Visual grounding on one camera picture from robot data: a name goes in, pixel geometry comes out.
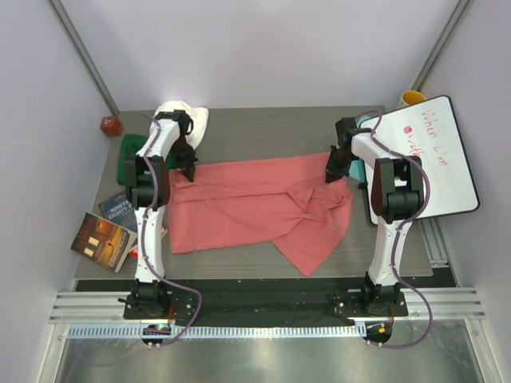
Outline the pink t shirt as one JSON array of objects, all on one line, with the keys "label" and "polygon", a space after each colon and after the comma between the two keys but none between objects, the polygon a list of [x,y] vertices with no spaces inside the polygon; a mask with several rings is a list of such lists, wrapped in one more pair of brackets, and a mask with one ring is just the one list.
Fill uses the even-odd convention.
[{"label": "pink t shirt", "polygon": [[169,173],[172,252],[271,242],[304,276],[348,232],[354,196],[347,179],[325,180],[328,155],[197,167],[193,181]]}]

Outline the white t shirt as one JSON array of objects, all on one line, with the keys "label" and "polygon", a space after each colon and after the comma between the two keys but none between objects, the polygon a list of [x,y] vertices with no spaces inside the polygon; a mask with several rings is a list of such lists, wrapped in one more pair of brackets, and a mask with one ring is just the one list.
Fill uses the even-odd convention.
[{"label": "white t shirt", "polygon": [[160,112],[173,112],[175,110],[184,110],[192,118],[193,130],[186,136],[186,140],[193,149],[197,149],[204,139],[207,129],[208,109],[205,107],[192,107],[184,101],[167,101],[156,109],[153,116],[156,117]]}]

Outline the white dry-erase board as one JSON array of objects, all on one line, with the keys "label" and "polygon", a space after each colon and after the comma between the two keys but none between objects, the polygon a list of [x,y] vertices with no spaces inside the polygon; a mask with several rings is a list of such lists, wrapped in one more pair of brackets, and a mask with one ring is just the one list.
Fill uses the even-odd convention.
[{"label": "white dry-erase board", "polygon": [[362,128],[378,125],[376,138],[406,156],[418,156],[430,182],[430,200],[419,216],[428,219],[476,211],[480,200],[450,97],[375,116]]}]

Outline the green t shirt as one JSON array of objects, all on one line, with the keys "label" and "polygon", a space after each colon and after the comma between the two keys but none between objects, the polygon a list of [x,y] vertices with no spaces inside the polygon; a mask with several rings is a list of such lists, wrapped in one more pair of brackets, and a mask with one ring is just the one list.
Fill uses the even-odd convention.
[{"label": "green t shirt", "polygon": [[[136,155],[144,147],[148,139],[148,136],[142,136],[139,134],[124,135],[117,161],[117,183],[119,185],[126,186],[126,159],[128,159],[130,156]],[[170,152],[165,158],[165,166],[167,170],[177,169],[177,162]],[[143,182],[152,183],[153,181],[150,172],[147,174],[144,173],[141,179]]]}]

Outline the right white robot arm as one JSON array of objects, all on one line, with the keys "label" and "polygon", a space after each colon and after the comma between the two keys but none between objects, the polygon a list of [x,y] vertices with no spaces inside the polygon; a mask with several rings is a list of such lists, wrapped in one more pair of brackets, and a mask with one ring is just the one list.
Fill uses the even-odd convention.
[{"label": "right white robot arm", "polygon": [[421,160],[387,148],[370,128],[360,128],[356,119],[344,117],[335,123],[338,143],[331,147],[326,182],[350,174],[351,163],[361,159],[373,172],[370,207],[378,217],[374,256],[358,296],[367,316],[383,316],[399,303],[403,286],[400,264],[406,235],[413,221],[429,202],[429,182]]}]

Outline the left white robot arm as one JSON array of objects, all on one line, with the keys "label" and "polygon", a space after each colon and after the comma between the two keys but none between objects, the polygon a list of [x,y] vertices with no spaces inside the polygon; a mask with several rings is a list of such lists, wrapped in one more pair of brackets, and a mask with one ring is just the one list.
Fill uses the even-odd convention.
[{"label": "left white robot arm", "polygon": [[131,292],[123,301],[124,318],[162,318],[171,307],[168,281],[162,258],[163,218],[170,199],[167,156],[176,161],[177,171],[192,182],[195,150],[187,142],[194,122],[177,109],[158,112],[151,118],[153,130],[143,147],[125,159],[126,195],[137,222],[137,269]]}]

